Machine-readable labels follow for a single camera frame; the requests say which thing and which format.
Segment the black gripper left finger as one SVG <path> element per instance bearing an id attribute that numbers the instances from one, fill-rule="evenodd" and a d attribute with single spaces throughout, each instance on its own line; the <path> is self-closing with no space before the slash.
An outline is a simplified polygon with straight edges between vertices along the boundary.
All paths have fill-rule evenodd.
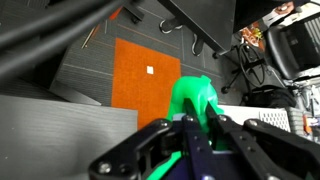
<path id="1" fill-rule="evenodd" d="M 96 158 L 90 180 L 204 180 L 212 178 L 213 150 L 192 101 L 179 120 L 156 119 Z"/>

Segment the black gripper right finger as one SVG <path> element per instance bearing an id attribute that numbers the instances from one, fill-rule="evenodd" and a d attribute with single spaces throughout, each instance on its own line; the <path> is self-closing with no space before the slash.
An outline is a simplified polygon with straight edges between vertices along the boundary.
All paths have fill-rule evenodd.
<path id="1" fill-rule="evenodd" d="M 255 180 L 320 180 L 320 145 L 257 118 L 242 125 L 207 104 L 214 150 L 234 150 Z"/>

